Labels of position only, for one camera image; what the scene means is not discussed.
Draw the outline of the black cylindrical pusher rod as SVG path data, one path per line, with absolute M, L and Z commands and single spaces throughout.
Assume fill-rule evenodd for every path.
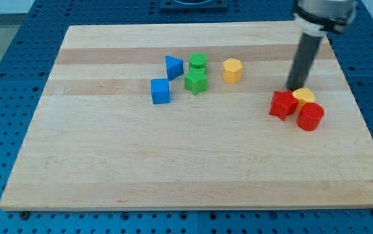
M 322 36 L 311 36 L 305 32 L 302 33 L 287 78 L 287 89 L 294 91 L 304 87 L 311 66 L 313 65 L 316 54 L 318 53 L 321 41 Z

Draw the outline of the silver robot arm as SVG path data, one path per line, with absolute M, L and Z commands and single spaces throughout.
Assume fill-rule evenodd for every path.
M 287 89 L 304 87 L 322 38 L 327 33 L 344 33 L 355 18 L 356 7 L 354 0 L 295 0 L 292 13 L 302 35 L 287 78 Z

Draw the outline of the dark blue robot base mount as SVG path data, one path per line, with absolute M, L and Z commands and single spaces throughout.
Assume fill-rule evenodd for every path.
M 159 10 L 225 10 L 228 0 L 159 0 Z

